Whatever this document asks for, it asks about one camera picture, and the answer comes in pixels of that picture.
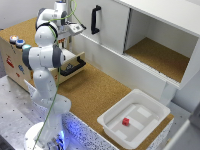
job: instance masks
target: brown work surface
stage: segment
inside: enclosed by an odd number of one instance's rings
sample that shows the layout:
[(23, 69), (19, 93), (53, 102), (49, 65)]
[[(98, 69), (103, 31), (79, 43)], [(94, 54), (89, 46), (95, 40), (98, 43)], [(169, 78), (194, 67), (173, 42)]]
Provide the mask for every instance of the brown work surface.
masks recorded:
[(151, 66), (166, 76), (181, 82), (190, 58), (183, 56), (149, 38), (145, 38), (127, 51), (128, 55)]
[[(35, 20), (34, 18), (5, 29), (0, 32), (0, 36), (9, 41), (11, 35), (18, 35), (27, 44), (36, 46), (34, 42)], [(123, 148), (105, 134), (102, 126), (97, 122), (97, 118), (129, 92), (131, 92), (131, 89), (88, 63), (83, 71), (62, 83), (58, 89), (59, 94), (66, 96), (72, 101), (72, 108), (70, 110), (72, 113), (120, 150), (123, 150)], [(173, 115), (170, 114), (137, 150), (145, 150), (172, 119)]]

